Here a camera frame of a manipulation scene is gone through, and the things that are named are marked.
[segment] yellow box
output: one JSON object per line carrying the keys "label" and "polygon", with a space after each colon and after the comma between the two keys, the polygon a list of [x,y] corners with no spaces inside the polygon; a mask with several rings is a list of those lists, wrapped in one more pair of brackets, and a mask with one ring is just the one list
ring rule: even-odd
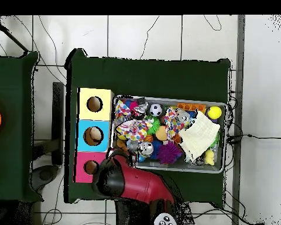
{"label": "yellow box", "polygon": [[[110,121],[112,99],[114,94],[111,90],[79,88],[79,119],[94,121]],[[100,110],[91,111],[90,102],[100,102]]]}

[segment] small ball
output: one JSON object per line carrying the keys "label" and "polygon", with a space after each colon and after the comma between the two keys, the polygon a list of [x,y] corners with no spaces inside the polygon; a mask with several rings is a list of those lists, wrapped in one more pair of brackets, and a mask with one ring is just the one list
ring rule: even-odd
{"label": "small ball", "polygon": [[150,106],[149,112],[154,117],[158,117],[158,116],[160,116],[162,114],[163,109],[162,109],[162,106],[160,104],[152,104]]}
{"label": "small ball", "polygon": [[217,106],[212,106],[208,110],[208,116],[211,119],[218,119],[222,114],[222,110]]}
{"label": "small ball", "polygon": [[152,136],[152,135],[147,135],[143,141],[152,142],[153,140],[154,140],[154,139],[153,139],[153,136]]}

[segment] white tile floor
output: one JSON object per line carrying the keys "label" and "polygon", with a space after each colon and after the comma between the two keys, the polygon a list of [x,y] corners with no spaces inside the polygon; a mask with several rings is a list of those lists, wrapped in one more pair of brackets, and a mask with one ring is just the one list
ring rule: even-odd
{"label": "white tile floor", "polygon": [[[64,84],[66,71],[56,64],[63,65],[74,48],[83,48],[89,57],[121,57],[139,59],[147,39],[147,31],[158,16],[17,16],[28,31],[33,33],[37,48],[49,67],[37,66],[35,73],[35,139],[51,137],[52,82],[59,79]],[[215,15],[205,16],[214,29],[219,29]],[[142,59],[180,60],[196,59],[217,61],[229,58],[232,68],[236,68],[237,57],[237,16],[219,15],[221,30],[211,28],[203,15],[183,16],[183,35],[181,37],[181,16],[160,16],[148,32],[148,41]],[[29,50],[36,50],[32,38],[18,19],[8,17],[3,24]],[[0,33],[0,43],[8,56],[19,57],[22,51],[11,40]],[[0,56],[5,52],[0,47]],[[235,85],[235,72],[232,75]],[[228,148],[227,162],[231,160]],[[34,167],[50,165],[50,157],[43,156],[34,162]],[[35,225],[42,225],[43,218],[56,204],[57,190],[63,177],[61,168],[57,178],[42,191],[44,202],[35,204]],[[227,189],[232,192],[232,170],[227,173]],[[227,203],[232,206],[232,198],[227,194]],[[212,209],[208,203],[191,203],[195,216]],[[115,206],[112,201],[85,201],[65,204],[63,201],[63,181],[61,183],[57,209],[63,216],[54,225],[115,225]],[[44,224],[51,223],[53,214],[48,214]],[[221,212],[215,211],[195,219],[196,225],[231,225],[231,220]]]}

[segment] yellow ball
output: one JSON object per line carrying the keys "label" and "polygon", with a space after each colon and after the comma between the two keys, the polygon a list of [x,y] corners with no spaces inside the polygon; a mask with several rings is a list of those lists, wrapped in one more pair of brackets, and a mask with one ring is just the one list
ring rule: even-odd
{"label": "yellow ball", "polygon": [[124,137],[123,135],[118,135],[118,138],[121,139],[122,141],[126,141],[127,140],[127,138]]}
{"label": "yellow ball", "polygon": [[211,119],[218,119],[222,114],[222,110],[217,106],[212,106],[209,108],[207,114]]}

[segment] green table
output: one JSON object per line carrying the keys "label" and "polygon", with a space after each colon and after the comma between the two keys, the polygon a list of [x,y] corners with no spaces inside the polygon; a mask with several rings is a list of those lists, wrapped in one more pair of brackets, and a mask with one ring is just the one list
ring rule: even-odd
{"label": "green table", "polygon": [[[228,101],[230,61],[157,61],[116,58],[87,58],[74,49],[66,60],[66,157],[65,202],[99,199],[87,183],[73,182],[77,88],[104,88],[117,94],[175,98],[184,100]],[[177,183],[185,201],[213,202],[222,206],[223,172],[218,174],[157,171],[167,183]]]}
{"label": "green table", "polygon": [[0,57],[0,200],[42,200],[29,184],[32,161],[32,75],[38,52]]}

